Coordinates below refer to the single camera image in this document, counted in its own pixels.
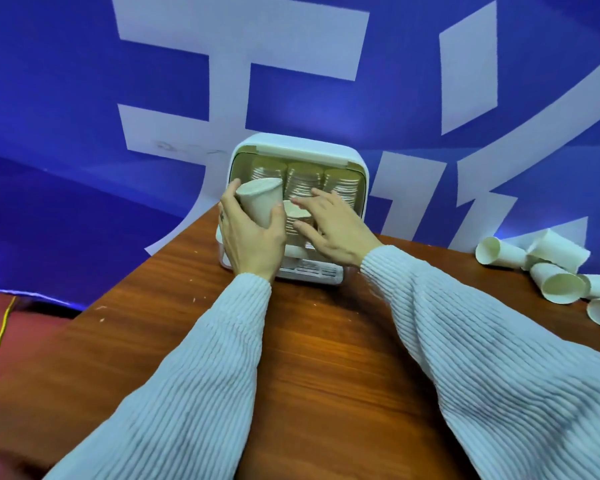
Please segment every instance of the table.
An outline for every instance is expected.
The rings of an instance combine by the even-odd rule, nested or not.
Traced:
[[[53,465],[150,377],[232,279],[216,223],[213,209],[0,380],[0,451]],[[528,276],[471,255],[381,239],[600,351],[583,302],[552,304]],[[432,384],[371,316],[389,311],[360,275],[342,288],[275,283],[237,478],[477,478]]]

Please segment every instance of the ribbed sleeve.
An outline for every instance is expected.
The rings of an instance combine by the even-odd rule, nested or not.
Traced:
[[[599,352],[392,246],[362,273],[481,478],[600,479]]]
[[[231,479],[247,441],[270,284],[240,274],[56,479]]]

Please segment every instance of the open container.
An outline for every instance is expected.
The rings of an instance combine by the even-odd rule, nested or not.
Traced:
[[[364,219],[368,201],[369,170],[360,154],[353,148],[341,144],[325,143],[312,139],[283,136],[271,133],[257,133],[248,137],[236,146],[229,162],[227,174],[227,185],[234,178],[240,178],[242,183],[254,178],[280,177],[284,181],[285,199],[288,197],[288,189],[296,189],[302,186],[299,180],[299,170],[306,168],[314,169],[319,178],[318,188],[323,188],[327,175],[341,175],[342,172],[329,172],[332,169],[346,169],[355,172],[355,178],[343,180],[343,185],[337,187],[353,208],[353,210]],[[288,174],[296,175],[294,181],[289,184]],[[351,189],[351,181],[359,180]],[[218,242],[218,258],[220,264],[231,269],[231,263],[224,252],[220,227],[216,230],[216,241]],[[344,277],[342,266],[328,262],[312,247],[311,243],[305,242],[304,246],[290,245],[285,247],[285,257],[277,273],[277,277],[289,280],[308,281],[328,285],[338,285]]]

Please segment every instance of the hand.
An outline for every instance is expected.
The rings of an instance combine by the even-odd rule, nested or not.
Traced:
[[[305,222],[296,221],[294,227],[326,258],[343,266],[360,267],[365,256],[382,246],[382,242],[335,191],[311,192],[315,197],[291,200],[311,212],[323,235]]]
[[[220,199],[220,233],[233,272],[252,273],[272,282],[285,254],[287,215],[282,204],[271,211],[271,224],[263,229],[244,213],[235,199],[240,180],[232,181]]]

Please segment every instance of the red floor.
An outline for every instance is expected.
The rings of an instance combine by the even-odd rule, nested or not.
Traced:
[[[10,296],[0,294],[0,325],[10,301]],[[0,377],[24,363],[24,359],[44,347],[46,341],[69,322],[64,318],[37,313],[12,312],[0,346]],[[28,478],[0,458],[0,480]]]

